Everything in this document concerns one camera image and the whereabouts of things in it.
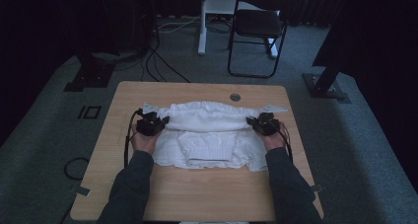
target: cloth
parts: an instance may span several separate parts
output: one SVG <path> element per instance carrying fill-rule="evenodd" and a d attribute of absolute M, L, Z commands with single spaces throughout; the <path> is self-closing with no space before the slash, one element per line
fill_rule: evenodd
<path fill-rule="evenodd" d="M 161 166 L 186 169 L 267 169 L 265 148 L 247 117 L 259 110 L 215 102 L 191 102 L 158 109 L 159 118 L 170 117 L 157 140 L 154 160 Z"/>
<path fill-rule="evenodd" d="M 270 150 L 265 159 L 277 223 L 322 223 L 313 205 L 314 194 L 290 162 L 285 148 Z M 143 223 L 153 166 L 151 155 L 134 152 L 129 165 L 116 176 L 98 224 Z"/>

